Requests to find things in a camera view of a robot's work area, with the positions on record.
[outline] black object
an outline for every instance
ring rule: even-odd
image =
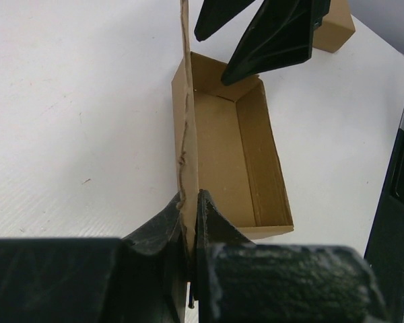
[[[188,267],[179,195],[124,239],[0,240],[0,322],[381,323],[368,265],[340,247],[252,244],[201,191]]]
[[[195,28],[197,40],[209,38],[253,1],[204,0]],[[330,3],[264,0],[222,75],[223,84],[310,59],[313,32],[328,14]]]
[[[394,323],[404,322],[404,113],[365,253]]]

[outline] brown box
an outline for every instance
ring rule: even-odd
[[[313,47],[336,52],[356,31],[347,0],[331,0],[329,13],[314,32]]]
[[[283,174],[258,75],[231,86],[226,64],[190,51],[187,0],[181,0],[184,58],[172,81],[178,208],[191,252],[197,194],[250,238],[293,231]]]

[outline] open cardboard box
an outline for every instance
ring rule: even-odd
[[[258,75],[231,86],[226,68],[190,51],[187,0],[181,0],[184,58],[172,81],[178,185],[192,246],[199,189],[249,238],[293,231],[265,89]]]

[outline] white tabletop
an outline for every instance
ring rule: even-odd
[[[174,196],[178,2],[0,1],[0,237],[124,236]],[[193,50],[227,61],[259,4]],[[364,252],[404,56],[355,23],[338,53],[262,75],[296,226],[266,241]]]

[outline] table surface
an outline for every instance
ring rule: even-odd
[[[260,3],[193,50],[228,61]],[[261,76],[295,223],[265,242],[365,250],[404,56],[355,23],[339,52]],[[0,1],[0,237],[124,236],[166,205],[180,37],[178,0]]]

